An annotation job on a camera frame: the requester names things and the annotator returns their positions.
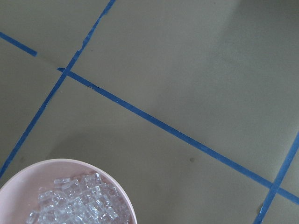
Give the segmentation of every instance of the gray floor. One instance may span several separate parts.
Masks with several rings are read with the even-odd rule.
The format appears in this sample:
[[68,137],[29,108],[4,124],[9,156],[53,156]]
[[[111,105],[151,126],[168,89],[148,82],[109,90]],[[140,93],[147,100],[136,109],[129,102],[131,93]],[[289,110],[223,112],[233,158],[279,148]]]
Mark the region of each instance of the gray floor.
[[[3,164],[108,3],[0,3]],[[72,71],[270,182],[299,130],[296,1],[116,1]],[[72,158],[112,175],[139,223],[253,223],[269,191],[67,77],[0,179]],[[299,196],[299,155],[281,187]],[[276,195],[263,223],[293,224]]]

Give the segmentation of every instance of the round bowl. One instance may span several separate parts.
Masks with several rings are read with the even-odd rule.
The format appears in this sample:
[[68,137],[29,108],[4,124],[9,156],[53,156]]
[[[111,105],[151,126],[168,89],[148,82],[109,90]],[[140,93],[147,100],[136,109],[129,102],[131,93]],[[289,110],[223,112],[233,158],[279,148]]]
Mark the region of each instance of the round bowl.
[[137,224],[136,215],[126,192],[120,184],[103,170],[85,162],[53,159],[35,163],[14,175],[0,189],[0,223],[25,223],[31,210],[38,207],[38,194],[54,188],[54,179],[74,177],[93,171],[100,173],[105,182],[112,183],[124,198],[131,212],[131,224]]

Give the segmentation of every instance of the blue line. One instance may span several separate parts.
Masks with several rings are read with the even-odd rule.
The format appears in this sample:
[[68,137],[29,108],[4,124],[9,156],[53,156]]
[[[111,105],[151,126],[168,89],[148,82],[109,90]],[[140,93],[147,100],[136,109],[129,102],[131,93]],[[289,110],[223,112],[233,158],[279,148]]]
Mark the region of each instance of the blue line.
[[27,46],[25,46],[24,44],[18,42],[17,40],[11,38],[10,36],[7,36],[6,34],[0,32],[0,37],[8,42],[10,42],[11,44],[13,44],[14,46],[20,48],[21,50],[27,52],[28,54],[36,57],[37,52]]
[[47,96],[47,98],[45,99],[45,101],[43,102],[43,104],[41,105],[41,107],[38,109],[37,113],[35,114],[35,116],[31,120],[31,122],[28,125],[28,127],[26,128],[25,132],[23,133],[23,135],[21,136],[21,138],[18,140],[17,144],[15,145],[15,147],[11,151],[10,155],[8,156],[8,158],[4,162],[3,166],[1,167],[0,178],[3,176],[4,172],[6,171],[6,169],[9,166],[9,164],[11,163],[11,161],[13,160],[13,158],[15,157],[15,155],[17,154],[17,152],[19,151],[19,149],[22,146],[23,142],[26,140],[26,138],[29,135],[29,133],[31,132],[32,128],[37,123],[37,121],[40,118],[41,114],[45,110],[48,102],[51,100],[51,98],[53,97],[53,95],[55,94],[55,92],[57,91],[57,89],[60,87],[60,85],[62,84],[62,82],[65,80],[66,76],[71,71],[71,68],[74,66],[74,64],[78,60],[80,54],[82,53],[82,51],[84,50],[84,48],[87,46],[87,44],[90,41],[90,39],[91,39],[91,37],[92,37],[92,35],[94,33],[94,30],[96,29],[96,27],[97,27],[98,23],[100,22],[101,18],[108,13],[108,11],[110,10],[110,8],[114,4],[114,2],[115,2],[115,0],[110,0],[108,2],[107,6],[103,10],[103,12],[99,16],[99,18],[96,20],[95,24],[93,25],[93,27],[91,28],[91,30],[88,32],[88,34],[85,37],[85,39],[83,40],[82,48],[75,53],[75,55],[73,56],[73,58],[71,59],[71,61],[69,62],[69,64],[67,65],[67,67],[65,68],[65,70],[63,71],[63,73],[61,74],[61,76],[58,79],[57,83],[54,85],[53,89],[51,90],[51,92],[49,93],[49,95]]
[[263,218],[265,217],[265,215],[266,215],[266,213],[267,213],[267,211],[268,211],[268,209],[269,209],[269,207],[279,189],[279,186],[280,186],[281,182],[283,181],[285,174],[288,171],[288,168],[290,167],[290,164],[298,150],[298,147],[299,147],[299,132],[297,133],[297,136],[296,136],[296,138],[295,138],[295,140],[285,158],[285,161],[282,164],[282,166],[275,178],[275,181],[274,181],[272,187],[270,188],[268,195],[266,196],[266,198],[264,200],[261,211],[255,218],[253,224],[260,224],[263,221]]
[[31,120],[31,122],[29,123],[28,127],[26,128],[26,130],[24,131],[24,133],[22,134],[22,136],[20,137],[20,139],[17,141],[15,147],[10,152],[8,158],[6,159],[5,163],[1,167],[0,178],[3,176],[4,172],[8,168],[9,164],[11,163],[11,161],[13,160],[13,158],[15,157],[15,155],[17,154],[17,152],[19,151],[19,149],[22,146],[23,142],[26,140],[26,138],[29,135],[29,133],[31,132],[32,128],[37,123],[37,121],[40,118],[41,114],[45,110],[47,104],[49,103],[49,101],[51,100],[51,98],[53,97],[53,95],[55,94],[55,92],[58,90],[58,88],[60,87],[60,85],[64,81],[65,77],[66,77],[66,75],[64,73],[61,74],[60,78],[58,79],[58,81],[54,85],[53,89],[50,91],[50,93],[48,94],[47,98],[45,99],[45,101],[43,102],[43,104],[41,105],[41,107],[38,109],[37,113],[35,114],[35,116]]
[[158,119],[150,116],[149,114],[147,114],[146,112],[138,109],[137,107],[127,103],[126,101],[118,98],[117,96],[113,95],[112,93],[97,87],[95,84],[92,84],[91,82],[87,81],[86,79],[78,76],[77,74],[70,72],[68,74],[68,76],[70,76],[71,78],[77,80],[78,82],[82,83],[83,85],[86,85],[90,88],[92,88],[93,90],[95,90],[96,92],[98,92],[99,94],[103,95],[104,97],[116,102],[117,104],[123,106],[124,108],[130,110],[131,112],[137,114],[138,116],[148,120],[149,122],[153,123],[154,125],[164,129],[165,131],[169,132],[170,134],[173,134],[174,136],[178,137],[179,139],[185,141],[186,143],[196,147],[197,149],[201,150],[202,152],[210,155],[211,157],[223,162],[224,164],[228,165],[229,167],[239,171],[240,173],[246,175],[247,177],[255,180],[256,182],[260,183],[261,185],[270,188],[272,183],[266,179],[264,179],[263,177],[255,174],[254,172],[246,169],[245,167],[237,164],[236,162],[230,160],[229,158],[219,154],[218,152],[208,148],[207,146],[199,143],[198,141],[190,138],[189,136],[181,133],[180,131],[174,129],[173,127],[163,123],[162,121],[159,121]]
[[290,192],[286,191],[285,189],[279,188],[277,193],[280,194],[281,196],[289,199],[290,201],[294,202],[295,204],[299,205],[299,197],[291,194]]

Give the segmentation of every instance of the bowl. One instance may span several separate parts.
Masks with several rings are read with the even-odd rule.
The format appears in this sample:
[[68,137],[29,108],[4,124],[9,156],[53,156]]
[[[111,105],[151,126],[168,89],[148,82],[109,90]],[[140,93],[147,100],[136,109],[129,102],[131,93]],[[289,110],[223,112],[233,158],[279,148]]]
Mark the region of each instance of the bowl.
[[130,213],[130,224],[137,224],[136,215],[124,189],[109,174],[88,163],[53,159],[35,163],[14,175],[0,189],[0,222],[2,224],[23,224],[31,210],[38,208],[38,194],[54,189],[54,179],[74,177],[91,172],[100,173],[105,182],[113,184],[125,200]]

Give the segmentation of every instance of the pile of clear cubes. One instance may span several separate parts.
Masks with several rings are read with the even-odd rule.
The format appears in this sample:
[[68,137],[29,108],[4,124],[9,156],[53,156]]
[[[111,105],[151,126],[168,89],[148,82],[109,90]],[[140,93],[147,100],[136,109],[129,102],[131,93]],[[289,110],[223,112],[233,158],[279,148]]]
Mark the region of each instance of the pile of clear cubes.
[[131,214],[124,199],[99,173],[54,180],[54,189],[38,196],[26,224],[128,224]]

